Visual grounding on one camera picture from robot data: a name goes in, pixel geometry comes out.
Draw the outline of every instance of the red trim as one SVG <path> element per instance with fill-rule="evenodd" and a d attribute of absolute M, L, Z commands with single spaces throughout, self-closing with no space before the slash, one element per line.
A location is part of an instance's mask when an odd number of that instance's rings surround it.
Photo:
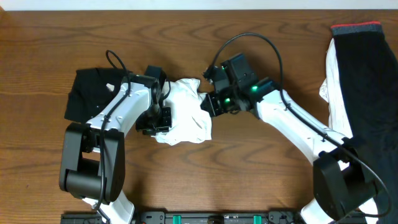
<path fill-rule="evenodd" d="M 371 22 L 361 22 L 358 24 L 338 24 L 338 25 L 331 26 L 331 28 L 333 29 L 336 27 L 363 26 L 363 25 L 371 25 L 371 24 L 381 25 L 381 23 L 378 21 L 371 21 Z"/>

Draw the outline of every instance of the wood grain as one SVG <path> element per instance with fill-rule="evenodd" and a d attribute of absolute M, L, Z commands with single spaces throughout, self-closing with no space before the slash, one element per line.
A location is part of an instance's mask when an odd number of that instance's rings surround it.
<path fill-rule="evenodd" d="M 284 59 L 292 98 L 327 123 L 318 96 L 325 79 L 329 27 L 379 20 L 398 53 L 397 11 L 80 11 L 5 12 L 0 18 L 0 223 L 58 223 L 90 207 L 58 187 L 63 119 L 75 70 L 109 67 L 106 49 L 128 69 L 164 68 L 171 80 L 195 77 L 228 38 L 268 36 Z M 272 49 L 253 38 L 231 44 L 259 76 L 279 79 Z M 300 208 L 313 198 L 312 168 L 273 127 L 248 113 L 213 120 L 213 140 L 158 144 L 131 131 L 124 191 L 138 208 L 169 211 Z"/>

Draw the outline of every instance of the black fabric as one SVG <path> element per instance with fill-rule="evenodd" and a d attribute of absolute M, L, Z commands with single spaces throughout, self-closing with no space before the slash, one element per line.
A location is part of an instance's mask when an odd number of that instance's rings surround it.
<path fill-rule="evenodd" d="M 118 94 L 124 70 L 113 68 L 89 68 L 76 71 L 75 81 L 69 93 L 65 119 L 86 123 L 97 116 Z M 106 84 L 114 86 L 111 91 Z"/>
<path fill-rule="evenodd" d="M 393 200 L 391 213 L 379 223 L 398 223 L 398 64 L 379 27 L 379 31 L 333 32 L 333 38 L 351 130 L 371 146 L 368 153 L 373 160 L 368 163 Z M 379 213 L 386 211 L 385 194 L 375 201 Z"/>

